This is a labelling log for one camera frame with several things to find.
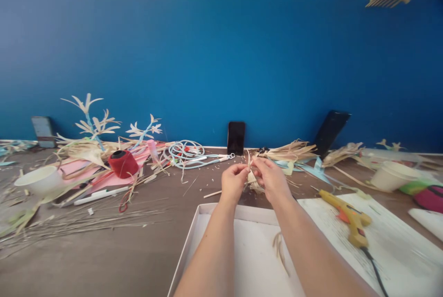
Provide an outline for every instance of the black cable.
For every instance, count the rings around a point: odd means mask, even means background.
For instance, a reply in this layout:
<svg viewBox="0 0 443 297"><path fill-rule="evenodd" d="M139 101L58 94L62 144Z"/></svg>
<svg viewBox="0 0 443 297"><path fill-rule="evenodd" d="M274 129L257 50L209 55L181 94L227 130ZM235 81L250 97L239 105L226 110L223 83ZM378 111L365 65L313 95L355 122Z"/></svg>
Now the black cable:
<svg viewBox="0 0 443 297"><path fill-rule="evenodd" d="M380 278L380 274L378 273L377 266L375 265L375 262L374 262L374 258L373 258L373 257L371 256L371 254L369 253L368 248L367 248L367 247L361 247L360 249L364 252L364 254L366 254L366 256L368 257L368 259L371 261L372 266L374 267L375 275L377 276L378 284L380 285L380 288L382 288L383 294L384 294L386 297L389 297L389 296L388 296L388 293L387 293L386 290L384 289L382 279Z"/></svg>

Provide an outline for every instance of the glue gun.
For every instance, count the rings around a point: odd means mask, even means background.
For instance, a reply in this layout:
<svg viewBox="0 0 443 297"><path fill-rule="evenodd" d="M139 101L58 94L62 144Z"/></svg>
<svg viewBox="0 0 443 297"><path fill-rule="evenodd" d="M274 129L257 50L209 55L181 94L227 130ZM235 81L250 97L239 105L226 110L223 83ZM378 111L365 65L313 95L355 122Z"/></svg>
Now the glue gun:
<svg viewBox="0 0 443 297"><path fill-rule="evenodd" d="M368 240L366 239L363 227L371 224L371 218L365 213L359 212L347 202L337 198L329 192L326 192L325 190L318 190L313 186L311 187L318 191L318 194L323 200L339 210L339 214L337 215L339 219L349 224L349 229L351 232L349 234L348 241L358 249L361 249L362 247L367 248Z"/></svg>

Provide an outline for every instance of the black smartphone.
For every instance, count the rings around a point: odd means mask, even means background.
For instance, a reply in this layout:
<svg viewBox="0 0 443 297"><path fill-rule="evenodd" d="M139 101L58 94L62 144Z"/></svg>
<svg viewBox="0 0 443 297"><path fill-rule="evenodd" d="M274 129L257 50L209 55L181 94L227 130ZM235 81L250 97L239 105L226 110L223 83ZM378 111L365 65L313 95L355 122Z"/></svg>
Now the black smartphone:
<svg viewBox="0 0 443 297"><path fill-rule="evenodd" d="M227 153L243 155L243 145L245 143L244 122L229 122L227 129Z"/></svg>

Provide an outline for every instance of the paper cup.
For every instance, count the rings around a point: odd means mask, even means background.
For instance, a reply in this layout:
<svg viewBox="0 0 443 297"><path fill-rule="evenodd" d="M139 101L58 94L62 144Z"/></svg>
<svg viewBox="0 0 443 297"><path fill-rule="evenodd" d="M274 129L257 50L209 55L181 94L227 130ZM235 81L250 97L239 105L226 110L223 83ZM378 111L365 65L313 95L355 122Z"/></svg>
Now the paper cup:
<svg viewBox="0 0 443 297"><path fill-rule="evenodd" d="M15 186L21 186L32 193L45 196L64 185L63 179L57 172L57 167L46 166L29 172L17 179Z"/></svg>
<svg viewBox="0 0 443 297"><path fill-rule="evenodd" d="M384 191L394 191L421 177L420 172L403 164L386 161L371 179L371 184Z"/></svg>

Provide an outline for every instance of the red thread spool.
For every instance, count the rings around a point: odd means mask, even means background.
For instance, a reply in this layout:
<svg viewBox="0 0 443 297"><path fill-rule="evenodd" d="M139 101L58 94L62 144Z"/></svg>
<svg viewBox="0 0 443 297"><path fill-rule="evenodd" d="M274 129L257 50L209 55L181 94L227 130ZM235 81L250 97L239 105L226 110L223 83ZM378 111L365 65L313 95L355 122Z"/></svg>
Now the red thread spool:
<svg viewBox="0 0 443 297"><path fill-rule="evenodd" d="M131 152L127 150L118 150L114 152L109 158L108 162L113 172L119 178L131 177L138 171L137 161L135 161Z"/></svg>

